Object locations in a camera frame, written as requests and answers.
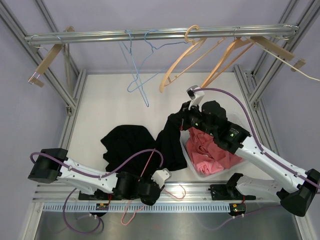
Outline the pink wire hanger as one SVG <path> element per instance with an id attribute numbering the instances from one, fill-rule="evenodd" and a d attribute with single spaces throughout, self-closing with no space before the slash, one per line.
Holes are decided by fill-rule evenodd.
<path id="1" fill-rule="evenodd" d="M 144 172 L 146 171 L 146 168 L 147 168 L 150 160 L 152 159 L 153 154 L 154 154 L 154 151 L 151 152 L 151 154 L 150 154 L 150 156 L 149 156 L 149 158 L 148 158 L 148 160 L 147 160 L 147 162 L 146 162 L 146 164 L 145 164 L 145 166 L 144 166 L 144 168 L 143 168 L 143 170 L 142 170 L 142 172 L 141 172 L 141 174 L 140 174 L 140 177 L 142 177 L 143 174 L 144 174 Z M 180 201 L 180 200 L 183 200 L 183 199 L 186 197 L 187 192 L 186 192 L 186 189 L 185 189 L 181 184 L 180 184 L 179 186 L 180 186 L 180 187 L 182 188 L 182 190 L 183 190 L 182 193 L 181 193 L 181 196 L 177 196 L 177 195 L 173 194 L 172 192 L 168 191 L 168 190 L 165 189 L 165 188 L 163 189 L 163 191 L 164 191 L 166 194 L 170 195 L 172 198 Z M 129 201 L 127 202 L 127 205 L 125 206 L 125 210 L 124 210 L 123 215 L 122 215 L 122 217 L 121 217 L 120 223 L 121 223 L 123 226 L 128 226 L 128 225 L 132 222 L 132 220 L 135 218 L 136 214 L 137 214 L 138 212 L 142 211 L 142 210 L 147 206 L 146 204 L 143 204 L 140 208 L 138 208 L 137 210 L 135 210 L 135 211 L 133 212 L 132 217 L 131 217 L 127 222 L 124 222 L 124 219 L 125 219 L 125 217 L 126 217 L 126 214 L 127 214 L 127 212 L 128 212 L 128 209 L 129 209 L 129 207 L 130 207 L 130 205 L 131 205 L 131 202 L 132 202 L 131 200 L 129 200 Z"/>

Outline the dark pink t shirt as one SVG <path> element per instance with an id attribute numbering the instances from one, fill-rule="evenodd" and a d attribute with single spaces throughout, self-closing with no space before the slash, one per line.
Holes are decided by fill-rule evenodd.
<path id="1" fill-rule="evenodd" d="M 194 127 L 190 128 L 188 132 L 189 139 L 186 142 L 186 150 L 193 166 L 195 163 L 204 161 L 218 162 L 225 170 L 243 161 L 241 157 L 219 148 L 211 135 Z"/>

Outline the black garment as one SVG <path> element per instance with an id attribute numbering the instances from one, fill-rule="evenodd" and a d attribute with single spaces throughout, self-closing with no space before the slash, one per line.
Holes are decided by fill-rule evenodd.
<path id="1" fill-rule="evenodd" d="M 163 155 L 154 152 L 143 174 L 144 177 L 152 175 L 157 169 L 166 168 L 169 171 L 178 171 L 187 167 L 181 143 L 181 130 L 175 128 L 167 118 L 163 130 L 156 139 L 148 129 L 142 125 L 119 125 L 111 130 L 100 141 L 106 148 L 103 159 L 108 162 L 105 170 L 111 172 L 117 169 L 133 154 L 147 149 L 155 149 Z M 117 170 L 139 176 L 152 152 L 144 152 L 135 156 L 126 165 Z"/>

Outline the light wooden hanger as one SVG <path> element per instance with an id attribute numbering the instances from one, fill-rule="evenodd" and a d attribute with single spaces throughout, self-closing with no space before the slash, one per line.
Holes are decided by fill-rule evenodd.
<path id="1" fill-rule="evenodd" d="M 194 65 L 196 65 L 200 60 L 202 60 L 204 57 L 206 57 L 210 52 L 212 52 L 218 45 L 220 45 L 223 41 L 225 41 L 227 38 L 223 37 L 220 40 L 218 40 L 214 46 L 212 46 L 209 50 L 207 50 L 203 55 L 201 55 L 199 58 L 197 58 L 193 63 L 191 63 L 188 67 L 186 67 L 183 71 L 181 71 L 178 75 L 176 75 L 174 78 L 171 78 L 170 75 L 173 73 L 173 70 L 179 65 L 179 63 L 194 54 L 198 49 L 202 47 L 202 45 L 207 41 L 208 37 L 198 37 L 199 40 L 195 40 L 196 37 L 189 38 L 189 33 L 191 30 L 198 31 L 200 27 L 196 24 L 190 26 L 187 31 L 184 34 L 184 40 L 187 43 L 191 43 L 191 46 L 185 50 L 168 68 L 167 72 L 165 73 L 164 77 L 161 80 L 161 83 L 159 85 L 159 92 L 163 93 L 165 87 L 172 84 L 175 80 L 177 80 L 182 74 L 187 72 L 190 68 L 192 68 Z"/>

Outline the light pink t shirt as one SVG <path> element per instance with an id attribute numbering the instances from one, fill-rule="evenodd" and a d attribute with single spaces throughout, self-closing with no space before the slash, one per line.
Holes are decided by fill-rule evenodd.
<path id="1" fill-rule="evenodd" d="M 225 168 L 216 161 L 201 161 L 193 164 L 198 173 L 205 176 L 213 175 L 222 172 Z"/>

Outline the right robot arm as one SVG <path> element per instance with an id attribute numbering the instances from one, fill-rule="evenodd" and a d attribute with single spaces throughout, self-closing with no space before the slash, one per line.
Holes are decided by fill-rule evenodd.
<path id="1" fill-rule="evenodd" d="M 252 133 L 229 121 L 226 110 L 215 100 L 205 102 L 202 109 L 185 102 L 167 121 L 177 133 L 199 130 L 224 154 L 245 159 L 271 176 L 271 180 L 262 180 L 234 173 L 225 184 L 230 198 L 261 197 L 280 203 L 295 216 L 306 215 L 320 188 L 319 171 L 297 167 L 262 146 Z"/>

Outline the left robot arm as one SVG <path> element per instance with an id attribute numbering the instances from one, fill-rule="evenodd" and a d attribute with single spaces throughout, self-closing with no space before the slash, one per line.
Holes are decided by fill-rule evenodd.
<path id="1" fill-rule="evenodd" d="M 119 172 L 117 169 L 99 171 L 78 163 L 67 153 L 63 148 L 31 153 L 33 168 L 28 179 L 43 184 L 60 181 L 97 200 L 111 194 L 116 199 L 139 199 L 143 204 L 152 206 L 165 188 L 165 182 L 171 178 L 171 173 L 163 167 L 148 176 Z"/>

